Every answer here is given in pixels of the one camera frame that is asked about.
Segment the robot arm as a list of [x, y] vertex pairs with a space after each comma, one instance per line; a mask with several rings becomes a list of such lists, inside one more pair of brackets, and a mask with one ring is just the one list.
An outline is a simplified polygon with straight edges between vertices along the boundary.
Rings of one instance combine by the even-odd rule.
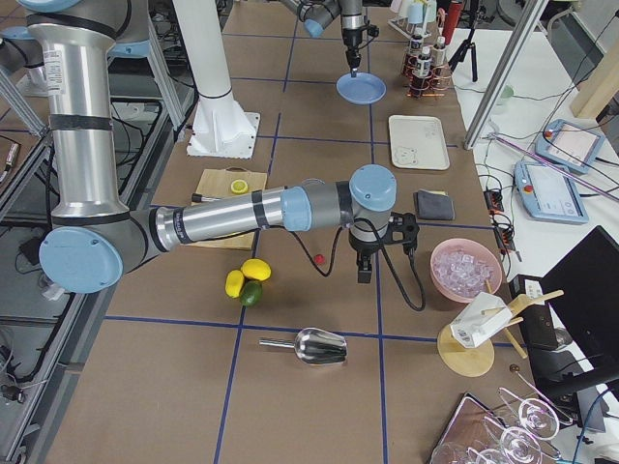
[[43, 50], [56, 156], [59, 202], [39, 250], [53, 282], [70, 292], [96, 293], [178, 245], [272, 228], [292, 233], [346, 228], [362, 282], [370, 279], [375, 252], [391, 244], [414, 252], [416, 219], [394, 211], [396, 178], [377, 164], [331, 184], [131, 210], [118, 193], [107, 57], [118, 40], [148, 28], [147, 4], [28, 1], [24, 7], [28, 31]]
[[319, 38], [338, 19], [350, 75], [357, 76], [362, 61], [361, 50], [379, 36], [379, 28], [363, 12], [362, 0], [280, 2], [296, 15], [312, 38]]

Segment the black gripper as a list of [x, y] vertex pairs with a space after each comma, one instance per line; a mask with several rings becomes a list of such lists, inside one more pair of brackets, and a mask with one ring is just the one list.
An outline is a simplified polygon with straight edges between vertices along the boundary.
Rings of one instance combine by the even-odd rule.
[[371, 283], [370, 258], [382, 247], [400, 245], [411, 260], [417, 249], [417, 218], [412, 213], [395, 213], [378, 226], [366, 217], [357, 217], [349, 232], [349, 244], [357, 252], [357, 281]]
[[[349, 66], [359, 66], [361, 63], [360, 49], [364, 34], [374, 39], [378, 36], [378, 27], [371, 24], [367, 18], [342, 18], [340, 20], [342, 40], [346, 47], [345, 56]], [[358, 68], [351, 68], [351, 77], [356, 77]]]

